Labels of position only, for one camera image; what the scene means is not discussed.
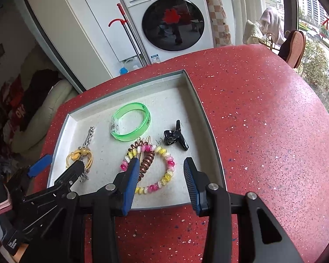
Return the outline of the brown round chair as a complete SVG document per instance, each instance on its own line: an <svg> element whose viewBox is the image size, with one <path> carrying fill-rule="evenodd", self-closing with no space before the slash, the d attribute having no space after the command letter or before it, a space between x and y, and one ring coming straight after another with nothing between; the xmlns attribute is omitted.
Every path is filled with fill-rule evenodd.
<svg viewBox="0 0 329 263"><path fill-rule="evenodd" d="M281 45L278 56L282 58L291 68L298 68L304 50L306 48L306 37L303 32L293 30Z"/></svg>

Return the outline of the black claw hair clip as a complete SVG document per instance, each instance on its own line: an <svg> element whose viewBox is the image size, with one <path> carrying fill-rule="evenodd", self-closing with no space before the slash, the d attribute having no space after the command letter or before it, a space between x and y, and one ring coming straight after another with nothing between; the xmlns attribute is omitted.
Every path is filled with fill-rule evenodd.
<svg viewBox="0 0 329 263"><path fill-rule="evenodd" d="M181 122L180 120L176 121L176 126L174 130L165 130L164 131L164 144L167 146L171 146L172 144L179 143L180 146L185 150L188 151L189 146L186 142L182 130L181 130Z"/></svg>

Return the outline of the grey jewelry tray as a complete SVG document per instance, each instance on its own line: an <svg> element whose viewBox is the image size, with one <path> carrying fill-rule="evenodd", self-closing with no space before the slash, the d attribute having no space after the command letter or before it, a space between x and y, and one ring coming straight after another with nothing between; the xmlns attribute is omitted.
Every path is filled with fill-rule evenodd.
<svg viewBox="0 0 329 263"><path fill-rule="evenodd" d="M130 155L138 154L136 144L142 140L149 141L152 148L164 148L166 154L155 155L140 187L147 188L165 175L167 158L175 165L168 184L134 196L133 209L189 203L183 171L188 157L211 182L225 186L208 117L188 73L180 70L129 85L69 112L54 148L47 187L52 187L71 164L68 155L87 144L93 162L86 178L76 181L71 189L79 195L95 192L114 180Z"/></svg>

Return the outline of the checkered rolled mat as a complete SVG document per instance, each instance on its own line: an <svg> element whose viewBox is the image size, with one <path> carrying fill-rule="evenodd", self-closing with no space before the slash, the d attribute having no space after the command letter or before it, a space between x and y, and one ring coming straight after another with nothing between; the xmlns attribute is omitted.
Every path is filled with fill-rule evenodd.
<svg viewBox="0 0 329 263"><path fill-rule="evenodd" d="M209 17L211 21L211 29L213 34L213 42L216 48L230 46L231 32L227 24L227 15L223 8L222 0L206 0Z"/></svg>

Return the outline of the green translucent bangle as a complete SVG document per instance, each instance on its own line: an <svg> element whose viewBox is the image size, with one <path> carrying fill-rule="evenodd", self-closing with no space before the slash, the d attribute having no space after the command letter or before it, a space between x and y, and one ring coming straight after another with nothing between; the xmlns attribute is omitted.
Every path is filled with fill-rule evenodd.
<svg viewBox="0 0 329 263"><path fill-rule="evenodd" d="M151 115L146 105L128 103L113 114L110 133L116 140L130 142L142 136L150 124Z"/></svg>

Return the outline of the gold bobby pins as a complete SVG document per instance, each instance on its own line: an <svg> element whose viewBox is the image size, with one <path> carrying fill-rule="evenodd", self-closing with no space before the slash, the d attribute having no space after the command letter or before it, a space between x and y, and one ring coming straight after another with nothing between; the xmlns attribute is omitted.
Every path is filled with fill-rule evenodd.
<svg viewBox="0 0 329 263"><path fill-rule="evenodd" d="M149 151L148 151L148 145L149 145L149 140L150 140L150 136L146 137L146 138L141 138L139 137L137 139L138 141L138 146L137 146L137 158L139 159L139 162L142 163L143 160L149 155Z"/></svg>

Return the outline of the red handled mop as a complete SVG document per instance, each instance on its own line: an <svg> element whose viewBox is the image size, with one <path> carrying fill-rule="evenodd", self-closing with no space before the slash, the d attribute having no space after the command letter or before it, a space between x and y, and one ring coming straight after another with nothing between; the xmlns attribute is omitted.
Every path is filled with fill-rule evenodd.
<svg viewBox="0 0 329 263"><path fill-rule="evenodd" d="M115 19L111 20L108 24L108 27L111 27L113 25L113 23L115 23L115 22L120 22L126 35L128 36L128 39L136 53L136 56L138 57L138 59L140 61L142 67L148 66L148 62L145 58L143 51L141 50L141 46L135 36L135 33L134 33L132 27L130 26L129 20L125 13L125 10L123 9L121 3L117 3L116 6L117 6L122 18L115 18Z"/></svg>

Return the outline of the white detergent bottle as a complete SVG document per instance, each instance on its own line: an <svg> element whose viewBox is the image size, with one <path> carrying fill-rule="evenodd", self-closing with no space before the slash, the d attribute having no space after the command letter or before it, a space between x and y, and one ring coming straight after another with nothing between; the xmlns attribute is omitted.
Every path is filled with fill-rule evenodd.
<svg viewBox="0 0 329 263"><path fill-rule="evenodd" d="M123 67L119 70L120 75L142 68L142 64L137 56L133 56L123 61Z"/></svg>

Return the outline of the cream leather sofa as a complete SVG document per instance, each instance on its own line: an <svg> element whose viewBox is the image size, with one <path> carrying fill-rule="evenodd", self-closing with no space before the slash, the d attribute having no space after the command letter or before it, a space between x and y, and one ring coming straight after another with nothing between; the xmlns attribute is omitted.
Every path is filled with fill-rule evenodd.
<svg viewBox="0 0 329 263"><path fill-rule="evenodd" d="M77 96L78 92L66 79L60 80L48 93L24 132L16 132L12 151L23 154L43 142L58 108Z"/></svg>

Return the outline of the pink white towel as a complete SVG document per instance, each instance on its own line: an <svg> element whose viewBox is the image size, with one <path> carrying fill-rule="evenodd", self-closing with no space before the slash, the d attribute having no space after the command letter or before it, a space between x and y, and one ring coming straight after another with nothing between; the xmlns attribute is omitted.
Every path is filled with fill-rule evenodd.
<svg viewBox="0 0 329 263"><path fill-rule="evenodd" d="M263 35L272 34L273 43L282 45L285 41L281 17L275 7L267 7L262 13L260 20L260 31Z"/></svg>

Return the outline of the white washing machine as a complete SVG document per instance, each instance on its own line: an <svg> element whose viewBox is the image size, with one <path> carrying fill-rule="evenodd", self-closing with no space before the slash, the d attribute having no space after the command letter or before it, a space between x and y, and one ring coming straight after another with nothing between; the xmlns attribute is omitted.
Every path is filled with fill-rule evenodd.
<svg viewBox="0 0 329 263"><path fill-rule="evenodd" d="M206 0L123 0L152 64L211 49Z"/></svg>

